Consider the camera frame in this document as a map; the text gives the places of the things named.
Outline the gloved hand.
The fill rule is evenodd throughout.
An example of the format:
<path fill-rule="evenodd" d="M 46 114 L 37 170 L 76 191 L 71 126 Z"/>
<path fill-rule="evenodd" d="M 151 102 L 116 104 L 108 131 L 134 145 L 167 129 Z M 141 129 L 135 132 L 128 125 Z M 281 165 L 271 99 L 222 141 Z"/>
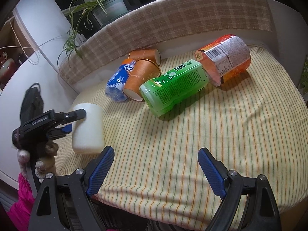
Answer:
<path fill-rule="evenodd" d="M 44 147 L 44 150 L 46 155 L 38 158 L 35 162 L 35 175 L 40 182 L 42 182 L 47 173 L 56 174 L 55 157 L 57 156 L 59 146 L 53 141 L 48 141 Z M 18 150 L 17 160 L 20 166 L 21 174 L 28 182 L 29 178 L 27 176 L 26 164 L 30 161 L 30 153 L 26 150 Z"/>

